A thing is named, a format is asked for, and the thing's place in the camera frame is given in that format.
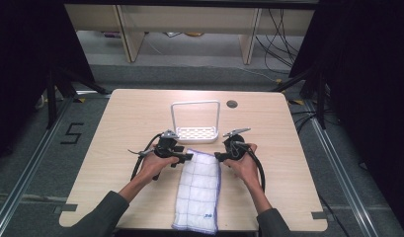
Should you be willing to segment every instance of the sleeve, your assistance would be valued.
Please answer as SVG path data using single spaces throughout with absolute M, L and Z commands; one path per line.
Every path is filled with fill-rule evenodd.
M 61 237 L 111 236 L 127 208 L 127 201 L 118 193 L 110 191 L 93 211 L 63 232 Z
M 275 208 L 268 209 L 257 216 L 264 237 L 291 236 L 287 224 L 279 211 Z

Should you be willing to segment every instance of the person's arm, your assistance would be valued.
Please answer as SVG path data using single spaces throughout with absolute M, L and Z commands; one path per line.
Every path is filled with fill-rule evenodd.
M 64 231 L 61 236 L 111 236 L 128 204 L 152 181 L 152 177 L 158 175 L 167 165 L 178 161 L 177 157 L 163 159 L 153 152 L 149 153 L 143 159 L 139 173 L 121 191 L 109 192 L 93 211 Z
M 250 147 L 253 151 L 257 149 L 256 144 L 250 144 Z M 272 207 L 264 194 L 258 179 L 257 165 L 250 155 L 246 153 L 237 161 L 226 159 L 223 164 L 231 167 L 247 187 L 258 213 L 257 221 L 263 236 L 291 236 L 279 211 Z

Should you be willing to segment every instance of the metal rail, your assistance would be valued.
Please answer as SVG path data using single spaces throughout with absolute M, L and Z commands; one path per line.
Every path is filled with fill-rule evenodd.
M 8 195 L 7 199 L 5 200 L 4 204 L 1 206 L 0 209 L 0 236 L 5 231 L 8 223 L 10 222 L 14 212 L 17 209 L 20 200 L 23 197 L 24 192 L 26 191 L 27 187 L 29 186 L 30 182 L 33 179 L 33 176 L 38 169 L 41 160 L 51 143 L 55 132 L 57 131 L 60 122 L 65 115 L 67 109 L 72 104 L 72 98 L 65 98 L 62 102 L 62 105 L 59 109 L 59 117 L 53 124 L 51 128 L 49 128 L 45 133 L 43 138 L 41 139 L 38 147 L 36 148 L 35 153 L 33 154 L 32 158 L 30 159 L 29 163 L 27 164 L 26 168 L 23 171 L 23 174 L 17 181 L 17 184 L 13 188 L 13 190 Z
M 314 111 L 314 107 L 310 101 L 305 101 L 305 106 L 309 111 Z M 312 118 L 311 121 L 319 137 L 319 140 L 324 147 L 328 160 L 331 163 L 332 168 L 334 169 L 341 189 L 343 190 L 344 195 L 349 202 L 350 207 L 352 208 L 353 214 L 356 217 L 356 220 L 359 224 L 360 229 L 362 230 L 363 235 L 371 237 L 379 236 L 370 218 L 370 215 L 364 207 L 364 203 L 359 197 L 356 188 L 354 187 L 349 175 L 347 174 L 346 169 L 344 168 L 343 162 L 338 156 L 331 142 L 331 139 L 328 136 L 327 131 L 321 128 L 321 125 L 316 118 Z

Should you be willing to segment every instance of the white rack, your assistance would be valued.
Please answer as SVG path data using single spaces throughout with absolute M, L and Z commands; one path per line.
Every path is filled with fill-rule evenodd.
M 213 126 L 189 126 L 180 127 L 176 125 L 176 119 L 174 114 L 174 107 L 194 105 L 194 104 L 217 104 L 216 113 L 216 125 Z M 218 137 L 218 127 L 219 127 L 219 113 L 220 113 L 220 102 L 219 101 L 196 101 L 196 102 L 176 102 L 171 105 L 171 116 L 173 118 L 174 130 L 176 131 L 181 143 L 212 143 Z

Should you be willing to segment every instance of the white towel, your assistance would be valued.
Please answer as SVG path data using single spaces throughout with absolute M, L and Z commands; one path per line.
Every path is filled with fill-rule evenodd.
M 196 150 L 188 153 L 194 155 L 191 161 L 186 161 L 181 173 L 172 227 L 214 235 L 220 191 L 219 162 L 214 156 Z

